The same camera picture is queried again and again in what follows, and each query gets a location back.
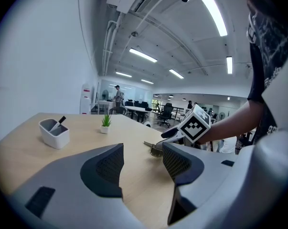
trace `pen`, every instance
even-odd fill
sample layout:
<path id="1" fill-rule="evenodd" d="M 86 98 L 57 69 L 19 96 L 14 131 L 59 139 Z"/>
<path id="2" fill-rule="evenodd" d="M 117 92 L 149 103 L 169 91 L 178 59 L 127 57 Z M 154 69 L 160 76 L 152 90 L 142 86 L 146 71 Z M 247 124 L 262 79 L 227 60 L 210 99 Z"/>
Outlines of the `pen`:
<path id="1" fill-rule="evenodd" d="M 50 130 L 50 132 L 53 131 L 53 130 L 55 130 L 55 129 L 57 129 L 65 119 L 66 119 L 66 117 L 63 116 L 63 117 L 53 126 L 53 128 Z"/>

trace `white cube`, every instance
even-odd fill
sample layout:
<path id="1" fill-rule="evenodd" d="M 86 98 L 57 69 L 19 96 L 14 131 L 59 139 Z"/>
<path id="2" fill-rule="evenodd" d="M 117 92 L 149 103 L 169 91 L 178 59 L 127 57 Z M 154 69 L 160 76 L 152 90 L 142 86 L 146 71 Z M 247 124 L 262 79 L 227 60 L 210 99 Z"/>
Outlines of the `white cube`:
<path id="1" fill-rule="evenodd" d="M 211 129 L 211 117 L 196 104 L 185 115 L 178 129 L 191 143 L 194 143 Z"/>

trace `white pen holder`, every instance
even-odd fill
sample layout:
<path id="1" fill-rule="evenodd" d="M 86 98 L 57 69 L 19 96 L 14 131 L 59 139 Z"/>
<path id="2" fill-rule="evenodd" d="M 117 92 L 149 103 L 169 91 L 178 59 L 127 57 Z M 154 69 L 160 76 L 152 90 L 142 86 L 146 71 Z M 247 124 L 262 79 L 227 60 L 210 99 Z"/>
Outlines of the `white pen holder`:
<path id="1" fill-rule="evenodd" d="M 39 127 L 43 141 L 51 147 L 61 149 L 69 143 L 69 129 L 64 125 L 60 125 L 50 132 L 56 123 L 57 121 L 54 119 L 46 119 L 39 122 Z"/>

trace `green succulent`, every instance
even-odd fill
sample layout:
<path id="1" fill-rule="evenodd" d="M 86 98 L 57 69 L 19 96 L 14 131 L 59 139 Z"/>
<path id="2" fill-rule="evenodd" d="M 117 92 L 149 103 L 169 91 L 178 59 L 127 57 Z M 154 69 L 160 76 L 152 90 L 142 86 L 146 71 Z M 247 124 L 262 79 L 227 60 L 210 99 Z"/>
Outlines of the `green succulent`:
<path id="1" fill-rule="evenodd" d="M 109 127 L 111 125 L 111 115 L 105 114 L 103 120 L 102 120 L 102 126 L 104 127 Z"/>

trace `white pot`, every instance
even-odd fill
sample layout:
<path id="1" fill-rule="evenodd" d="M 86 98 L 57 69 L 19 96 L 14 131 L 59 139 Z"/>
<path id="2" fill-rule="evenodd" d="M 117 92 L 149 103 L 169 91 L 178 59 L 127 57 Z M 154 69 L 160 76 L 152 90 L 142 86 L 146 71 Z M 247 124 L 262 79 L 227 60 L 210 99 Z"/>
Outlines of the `white pot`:
<path id="1" fill-rule="evenodd" d="M 101 126 L 100 132 L 103 134 L 108 134 L 110 132 L 110 127 Z"/>

